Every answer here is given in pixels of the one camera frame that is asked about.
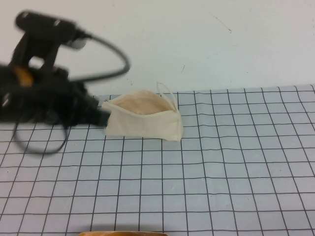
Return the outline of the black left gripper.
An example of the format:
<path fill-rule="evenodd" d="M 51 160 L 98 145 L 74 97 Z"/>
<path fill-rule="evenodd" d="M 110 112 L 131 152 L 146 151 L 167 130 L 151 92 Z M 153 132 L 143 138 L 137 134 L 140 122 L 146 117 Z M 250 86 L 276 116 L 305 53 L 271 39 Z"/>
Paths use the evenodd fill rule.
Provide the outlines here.
<path fill-rule="evenodd" d="M 0 66 L 0 120 L 107 127 L 111 113 L 99 110 L 99 101 L 82 83 L 71 82 L 65 70 Z"/>

